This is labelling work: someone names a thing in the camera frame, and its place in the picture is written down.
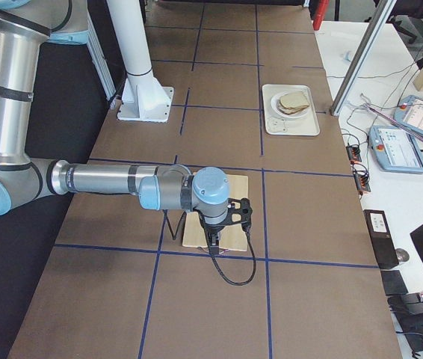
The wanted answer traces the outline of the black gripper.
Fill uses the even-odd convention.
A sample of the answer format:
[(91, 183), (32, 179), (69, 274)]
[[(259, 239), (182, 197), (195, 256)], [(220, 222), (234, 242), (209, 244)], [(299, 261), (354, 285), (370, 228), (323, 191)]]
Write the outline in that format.
[(198, 213), (200, 225), (207, 236), (207, 246), (210, 254), (216, 254), (216, 247), (220, 247), (220, 231), (226, 226), (227, 214), (222, 214), (216, 218), (207, 217), (201, 212)]

